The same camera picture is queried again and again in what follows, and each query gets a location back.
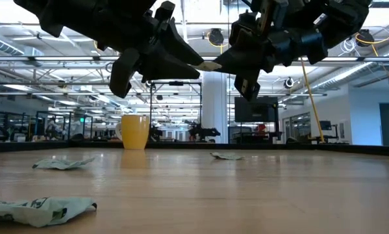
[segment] green plastic wrapper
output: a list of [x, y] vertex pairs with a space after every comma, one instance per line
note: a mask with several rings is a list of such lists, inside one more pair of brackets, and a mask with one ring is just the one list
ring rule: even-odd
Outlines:
[[80, 166], [86, 165], [90, 162], [93, 162], [95, 158], [83, 160], [83, 161], [70, 161], [70, 160], [61, 160], [61, 159], [44, 159], [40, 162], [36, 162], [32, 168], [37, 169], [59, 169], [59, 170], [70, 170], [76, 169]]
[[0, 201], [0, 221], [13, 221], [37, 228], [63, 224], [85, 212], [96, 210], [91, 198], [40, 198], [33, 201]]
[[225, 160], [240, 160], [243, 159], [243, 156], [235, 155], [234, 153], [210, 153], [215, 159], [225, 159]]

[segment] white wall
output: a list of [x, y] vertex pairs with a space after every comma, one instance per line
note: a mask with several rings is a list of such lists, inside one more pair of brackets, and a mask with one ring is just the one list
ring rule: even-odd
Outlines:
[[[320, 121], [328, 120], [331, 124], [338, 125], [338, 136], [340, 136], [340, 123], [344, 123], [344, 136], [340, 142], [352, 144], [350, 104], [347, 86], [343, 86], [337, 91], [328, 91], [326, 97], [314, 97]], [[280, 110], [279, 119], [283, 124], [284, 118], [289, 118], [298, 114], [311, 113], [311, 135], [317, 137], [320, 135], [311, 100], [308, 98], [304, 106], [288, 106], [287, 110]], [[324, 135], [334, 136], [334, 131], [324, 131]]]
[[0, 111], [13, 112], [17, 114], [36, 115], [37, 111], [48, 111], [49, 102], [38, 99], [27, 99], [17, 96], [15, 101], [0, 97]]
[[353, 144], [382, 146], [380, 103], [389, 103], [389, 90], [350, 89]]

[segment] computer screen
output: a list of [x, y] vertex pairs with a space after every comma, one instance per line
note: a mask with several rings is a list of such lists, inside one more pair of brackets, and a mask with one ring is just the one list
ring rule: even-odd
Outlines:
[[330, 131], [331, 130], [331, 121], [320, 121], [321, 130]]
[[276, 122], [275, 112], [278, 108], [273, 106], [278, 103], [276, 97], [260, 97], [253, 101], [247, 101], [243, 97], [234, 99], [235, 122]]

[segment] blue wall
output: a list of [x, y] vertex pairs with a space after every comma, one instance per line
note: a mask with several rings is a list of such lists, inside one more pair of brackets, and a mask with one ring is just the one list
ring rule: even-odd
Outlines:
[[354, 145], [382, 146], [381, 110], [389, 91], [349, 90], [351, 133]]

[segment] yellow mug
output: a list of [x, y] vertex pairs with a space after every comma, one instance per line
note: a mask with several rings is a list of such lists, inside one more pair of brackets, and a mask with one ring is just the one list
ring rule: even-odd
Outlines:
[[148, 141], [149, 135], [149, 117], [138, 115], [124, 115], [121, 123], [116, 126], [121, 129], [118, 138], [122, 140], [123, 147], [126, 150], [143, 150]]

